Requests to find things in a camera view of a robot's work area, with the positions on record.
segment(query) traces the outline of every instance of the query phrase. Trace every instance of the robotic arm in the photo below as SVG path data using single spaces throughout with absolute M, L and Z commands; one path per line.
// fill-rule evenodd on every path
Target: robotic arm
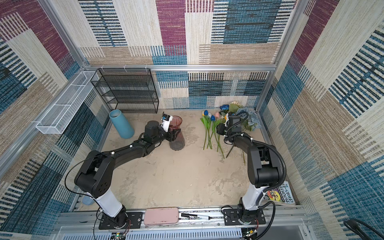
M 238 217 L 241 222 L 246 223 L 255 219 L 266 191 L 284 182 L 285 164 L 274 147 L 256 142 L 241 132 L 239 116 L 229 116 L 228 119 L 227 127 L 220 124 L 217 133 L 224 135 L 226 140 L 248 154 L 250 186 L 238 205 Z M 110 189 L 113 170 L 133 159 L 147 156 L 155 149 L 155 145 L 161 144 L 163 140 L 175 140 L 180 129 L 168 131 L 171 120 L 172 116 L 163 113 L 162 124 L 149 121 L 145 132 L 132 144 L 114 151 L 91 151 L 77 173 L 74 183 L 94 198 L 103 210 L 103 218 L 109 219 L 112 227 L 120 229 L 127 222 L 125 207 Z M 262 160 L 269 164 L 262 165 Z

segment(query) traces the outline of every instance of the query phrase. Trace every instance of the light blue round object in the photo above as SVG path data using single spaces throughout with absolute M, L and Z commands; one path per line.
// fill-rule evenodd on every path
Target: light blue round object
M 135 130 L 130 126 L 128 120 L 119 109 L 111 111 L 109 113 L 109 118 L 118 131 L 120 137 L 128 139 L 135 134 Z
M 81 202 L 84 203 L 85 205 L 92 205 L 94 204 L 95 201 L 89 196 L 84 196 Z

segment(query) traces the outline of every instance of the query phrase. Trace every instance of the black mounting plate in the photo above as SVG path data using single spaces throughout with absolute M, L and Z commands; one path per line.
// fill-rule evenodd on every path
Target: black mounting plate
M 128 219 L 131 220 L 131 229 L 138 229 L 141 226 L 141 220 L 143 213 L 142 212 L 126 212 L 128 215 Z M 101 221 L 99 224 L 99 230 L 110 230 L 110 229 L 115 229 L 114 226 L 116 226 L 113 222 L 111 222 L 103 213 L 101 217 Z
M 265 217 L 263 210 L 258 209 L 257 211 L 260 211 L 257 217 L 257 221 L 259 222 L 259 225 L 266 224 Z M 223 209 L 224 212 L 224 223 L 226 226 L 233 226 L 233 225 L 242 225 L 242 223 L 239 221 L 239 218 L 237 217 L 237 209 Z M 257 225 L 256 219 L 253 220 L 249 225 Z

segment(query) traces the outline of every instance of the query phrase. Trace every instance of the white wire basket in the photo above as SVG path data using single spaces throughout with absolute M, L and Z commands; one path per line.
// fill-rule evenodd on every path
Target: white wire basket
M 36 128 L 43 134 L 62 134 L 92 90 L 94 71 L 83 71 L 46 112 Z

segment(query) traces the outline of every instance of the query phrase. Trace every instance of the black wire mesh shelf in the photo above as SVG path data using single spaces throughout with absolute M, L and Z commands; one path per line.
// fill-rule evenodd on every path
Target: black wire mesh shelf
M 159 97 L 151 71 L 145 68 L 99 68 L 91 81 L 111 110 L 157 113 Z

